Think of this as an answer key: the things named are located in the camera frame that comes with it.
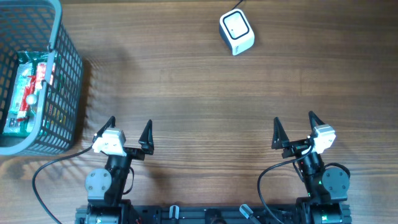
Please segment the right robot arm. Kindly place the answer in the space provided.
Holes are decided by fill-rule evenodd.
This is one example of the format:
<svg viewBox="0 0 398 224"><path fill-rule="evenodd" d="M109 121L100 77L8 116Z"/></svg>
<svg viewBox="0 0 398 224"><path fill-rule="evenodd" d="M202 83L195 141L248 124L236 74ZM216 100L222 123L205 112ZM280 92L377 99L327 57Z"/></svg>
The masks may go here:
<svg viewBox="0 0 398 224"><path fill-rule="evenodd" d="M280 122L274 118L271 148L282 149L282 157L294 158L294 168L308 193L296 200L301 223L351 223L348 199L350 171L339 163L325 164L321 154L336 139L335 130L314 112L308 113L312 132L305 139L290 141Z"/></svg>

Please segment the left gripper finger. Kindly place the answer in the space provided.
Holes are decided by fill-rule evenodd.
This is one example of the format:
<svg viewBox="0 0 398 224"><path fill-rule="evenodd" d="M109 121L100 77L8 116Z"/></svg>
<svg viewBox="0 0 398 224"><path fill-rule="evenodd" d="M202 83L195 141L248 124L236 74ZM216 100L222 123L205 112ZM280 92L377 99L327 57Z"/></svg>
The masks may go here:
<svg viewBox="0 0 398 224"><path fill-rule="evenodd" d="M114 128L116 126L116 118L114 116L111 116L108 121L105 123L105 125L94 134L93 140L97 140L99 137L102 136L102 134L106 131L107 128Z"/></svg>
<svg viewBox="0 0 398 224"><path fill-rule="evenodd" d="M154 149L154 140L152 134L152 120L148 120L140 138L141 149Z"/></svg>

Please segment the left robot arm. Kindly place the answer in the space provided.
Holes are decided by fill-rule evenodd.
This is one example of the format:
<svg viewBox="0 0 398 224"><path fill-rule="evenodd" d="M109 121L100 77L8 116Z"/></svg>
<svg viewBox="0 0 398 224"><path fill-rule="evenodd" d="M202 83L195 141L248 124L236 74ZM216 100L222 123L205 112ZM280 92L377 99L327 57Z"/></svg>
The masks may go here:
<svg viewBox="0 0 398 224"><path fill-rule="evenodd" d="M85 211L77 212L76 223L141 223L130 200L122 197L127 177L133 174L133 160L143 161L146 155L154 153L152 120L148 120L138 143L140 148L126 147L123 130L116 127L116 118L110 117L107 123L94 135L92 148L95 153L105 153L108 157L102 169L91 171L85 180L88 205Z"/></svg>

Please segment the green lid jar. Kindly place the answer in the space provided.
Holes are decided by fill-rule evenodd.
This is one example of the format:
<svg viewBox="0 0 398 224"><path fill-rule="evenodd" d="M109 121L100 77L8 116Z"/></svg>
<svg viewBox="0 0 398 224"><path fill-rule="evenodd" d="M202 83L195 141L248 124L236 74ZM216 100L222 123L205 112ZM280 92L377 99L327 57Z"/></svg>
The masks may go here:
<svg viewBox="0 0 398 224"><path fill-rule="evenodd" d="M29 105L29 106L33 106L36 105L38 103L39 97L36 94L29 94L26 99L25 102Z"/></svg>

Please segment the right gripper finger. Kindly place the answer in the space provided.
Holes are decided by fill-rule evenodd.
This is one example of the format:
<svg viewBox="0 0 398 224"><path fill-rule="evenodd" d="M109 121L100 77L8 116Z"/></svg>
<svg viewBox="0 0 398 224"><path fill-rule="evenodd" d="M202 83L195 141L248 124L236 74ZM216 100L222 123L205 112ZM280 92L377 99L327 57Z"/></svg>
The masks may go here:
<svg viewBox="0 0 398 224"><path fill-rule="evenodd" d="M312 134L319 135L320 131L319 131L318 127L319 126L323 127L323 125L325 125L325 123L313 111L308 112L308 118L309 118L311 130L312 130Z"/></svg>
<svg viewBox="0 0 398 224"><path fill-rule="evenodd" d="M272 137L272 145L273 149L283 149L289 146L289 138L280 122L278 117L274 118L274 132Z"/></svg>

